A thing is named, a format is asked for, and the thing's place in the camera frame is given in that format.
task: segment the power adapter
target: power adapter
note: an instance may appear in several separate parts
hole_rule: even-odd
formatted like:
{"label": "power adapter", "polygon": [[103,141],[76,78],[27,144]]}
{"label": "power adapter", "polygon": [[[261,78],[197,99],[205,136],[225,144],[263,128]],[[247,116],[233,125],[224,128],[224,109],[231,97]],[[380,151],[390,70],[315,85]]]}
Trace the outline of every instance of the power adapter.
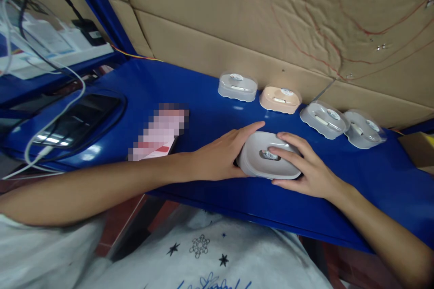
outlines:
{"label": "power adapter", "polygon": [[74,19],[72,21],[75,27],[77,27],[84,37],[89,41],[92,46],[104,45],[105,40],[101,36],[95,23],[90,19]]}

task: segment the black smartphone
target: black smartphone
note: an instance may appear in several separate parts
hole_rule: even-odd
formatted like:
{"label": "black smartphone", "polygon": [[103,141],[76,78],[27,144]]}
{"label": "black smartphone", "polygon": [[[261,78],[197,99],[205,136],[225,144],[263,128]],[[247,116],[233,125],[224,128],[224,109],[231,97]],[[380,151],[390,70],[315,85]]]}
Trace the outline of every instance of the black smartphone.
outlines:
{"label": "black smartphone", "polygon": [[98,94],[86,95],[39,134],[33,143],[35,145],[73,148],[101,125],[120,102],[121,100],[116,97]]}

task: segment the hand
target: hand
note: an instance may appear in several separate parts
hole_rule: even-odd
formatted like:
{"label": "hand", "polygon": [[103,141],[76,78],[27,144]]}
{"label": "hand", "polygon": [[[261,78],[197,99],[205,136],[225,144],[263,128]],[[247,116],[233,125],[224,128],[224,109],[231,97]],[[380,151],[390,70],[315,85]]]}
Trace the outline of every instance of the hand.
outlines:
{"label": "hand", "polygon": [[275,147],[269,148],[269,151],[292,163],[304,175],[298,180],[274,179],[272,181],[274,185],[328,201],[344,194],[351,187],[323,163],[305,139],[287,132],[279,132],[277,137],[296,146],[304,157]]}
{"label": "hand", "polygon": [[194,180],[219,181],[235,177],[248,177],[239,167],[234,166],[247,138],[265,125],[256,122],[239,130],[232,130],[217,140],[191,153],[193,164],[190,168]]}

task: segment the forearm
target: forearm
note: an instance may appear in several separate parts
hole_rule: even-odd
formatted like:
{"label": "forearm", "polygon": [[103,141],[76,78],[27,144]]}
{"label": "forearm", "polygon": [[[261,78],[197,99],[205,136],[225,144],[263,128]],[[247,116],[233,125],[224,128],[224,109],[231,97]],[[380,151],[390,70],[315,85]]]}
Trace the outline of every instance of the forearm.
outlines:
{"label": "forearm", "polygon": [[101,213],[141,193],[191,179],[189,154],[69,172],[0,198],[0,213],[23,224],[62,226]]}
{"label": "forearm", "polygon": [[428,246],[352,186],[330,201],[347,216],[405,288],[426,288],[432,280],[434,262]]}

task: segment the cardboard wall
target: cardboard wall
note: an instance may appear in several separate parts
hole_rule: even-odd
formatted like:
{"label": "cardboard wall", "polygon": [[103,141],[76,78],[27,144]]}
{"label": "cardboard wall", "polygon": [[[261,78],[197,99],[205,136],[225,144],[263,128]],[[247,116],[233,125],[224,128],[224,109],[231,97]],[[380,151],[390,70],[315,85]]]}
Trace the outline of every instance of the cardboard wall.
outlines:
{"label": "cardboard wall", "polygon": [[294,87],[305,103],[338,78],[321,99],[363,109],[384,127],[434,116],[427,0],[110,2],[140,54],[216,77],[250,74],[260,87]]}

